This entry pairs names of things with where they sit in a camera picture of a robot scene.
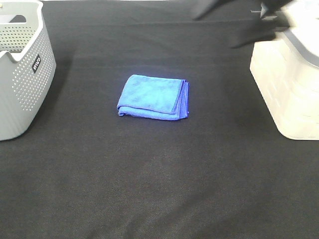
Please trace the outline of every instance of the white basket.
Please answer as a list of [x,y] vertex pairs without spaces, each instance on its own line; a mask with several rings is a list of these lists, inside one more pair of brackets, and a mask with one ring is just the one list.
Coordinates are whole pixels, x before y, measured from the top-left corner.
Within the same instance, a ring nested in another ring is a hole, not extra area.
[[42,16],[43,3],[4,0],[0,15],[25,23],[0,23],[0,140],[24,133],[51,85],[56,63]]
[[281,134],[319,140],[319,20],[304,4],[287,10],[296,27],[255,43],[250,69]]

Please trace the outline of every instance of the blue microfiber towel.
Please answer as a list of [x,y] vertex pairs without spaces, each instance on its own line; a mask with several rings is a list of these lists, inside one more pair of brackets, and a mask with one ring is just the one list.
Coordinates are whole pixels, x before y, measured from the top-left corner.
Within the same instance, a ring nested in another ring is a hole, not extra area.
[[119,116],[179,120],[188,117],[188,82],[132,75],[117,106]]

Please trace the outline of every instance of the perforated basket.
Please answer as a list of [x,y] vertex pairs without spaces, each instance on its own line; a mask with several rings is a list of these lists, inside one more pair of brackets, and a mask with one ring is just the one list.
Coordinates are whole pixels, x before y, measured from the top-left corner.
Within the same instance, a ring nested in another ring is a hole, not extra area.
[[0,15],[25,17],[23,23],[0,23],[0,140],[27,130],[54,76],[42,6],[34,0],[0,1]]

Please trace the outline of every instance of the black label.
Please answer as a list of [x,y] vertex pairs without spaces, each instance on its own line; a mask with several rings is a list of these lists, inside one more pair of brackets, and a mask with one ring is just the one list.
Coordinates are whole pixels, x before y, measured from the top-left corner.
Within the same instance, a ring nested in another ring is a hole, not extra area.
[[32,70],[34,73],[36,73],[36,71],[38,70],[40,63],[41,63],[41,57],[40,55],[38,55],[34,61],[34,64],[32,65]]

